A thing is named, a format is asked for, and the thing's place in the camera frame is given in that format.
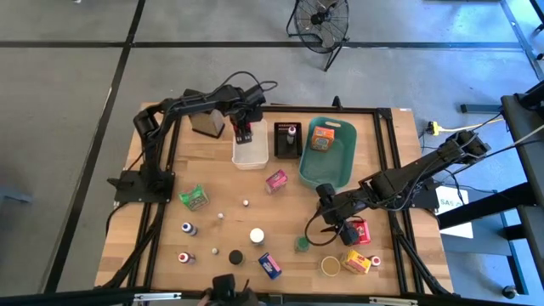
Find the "fan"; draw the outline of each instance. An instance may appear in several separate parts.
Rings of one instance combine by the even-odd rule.
[[[293,17],[297,33],[289,32]],[[289,37],[300,37],[306,48],[319,54],[331,54],[325,66],[327,71],[348,41],[348,25],[348,0],[297,0],[286,31]]]

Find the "orange box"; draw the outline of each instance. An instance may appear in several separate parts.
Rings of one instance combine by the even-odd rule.
[[[343,254],[340,264],[356,274],[367,274],[372,266],[372,261],[354,250]]]
[[[326,127],[315,127],[312,135],[312,146],[314,150],[327,151],[332,147],[334,141],[334,130]]]

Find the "tan cup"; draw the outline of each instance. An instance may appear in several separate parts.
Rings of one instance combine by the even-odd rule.
[[[340,262],[333,256],[327,256],[321,260],[321,272],[327,276],[336,276],[340,273]]]

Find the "yellow box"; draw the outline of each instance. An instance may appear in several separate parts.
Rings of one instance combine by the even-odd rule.
[[[340,264],[356,274],[367,274],[372,266],[372,261],[355,250],[349,250],[343,254]]]

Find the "teal plastic basket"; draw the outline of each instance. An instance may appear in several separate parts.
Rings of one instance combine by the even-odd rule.
[[[310,148],[315,127],[334,129],[334,142],[327,152]],[[298,168],[300,179],[313,189],[325,183],[342,188],[351,178],[356,143],[357,130],[351,123],[322,116],[312,119]]]

